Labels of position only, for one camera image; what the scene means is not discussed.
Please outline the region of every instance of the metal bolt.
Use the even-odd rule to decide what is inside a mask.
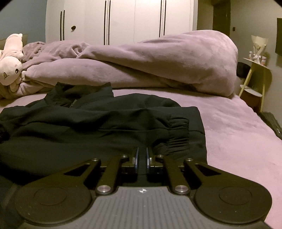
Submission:
[[[188,190],[189,190],[189,188],[187,186],[185,186],[185,185],[177,185],[175,187],[175,191],[181,192],[181,193],[187,192]]]
[[[101,185],[97,188],[97,190],[99,192],[105,193],[105,192],[109,192],[111,190],[111,187],[109,185]]]

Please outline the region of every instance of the black jacket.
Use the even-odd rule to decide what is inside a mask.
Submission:
[[[99,158],[154,153],[206,161],[204,127],[196,107],[154,95],[113,96],[103,86],[58,83],[44,99],[0,114],[0,172],[46,176]]]

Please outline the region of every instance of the pink plush toy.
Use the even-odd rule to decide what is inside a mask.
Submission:
[[[19,88],[23,58],[22,34],[12,34],[5,42],[4,50],[0,50],[0,83],[10,86],[12,92]]]

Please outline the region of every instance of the bottle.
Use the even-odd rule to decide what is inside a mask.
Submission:
[[[252,51],[249,52],[249,60],[253,60],[253,52]]]
[[[261,57],[261,65],[265,66],[265,62],[266,62],[266,57],[262,56]]]

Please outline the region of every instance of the gray wall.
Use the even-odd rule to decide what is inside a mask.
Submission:
[[[45,42],[47,0],[12,0],[0,11],[0,40],[13,33],[28,34],[28,42]]]
[[[197,30],[212,29],[213,6],[211,0],[198,0]]]
[[[282,7],[274,0],[231,0],[230,38],[238,48],[238,61],[249,64],[243,58],[253,49],[251,35],[269,38],[266,46],[268,56],[266,71],[266,96],[264,111],[274,114],[282,125],[282,56],[275,53],[277,18],[282,17]],[[250,84],[261,92],[262,71],[255,71]]]

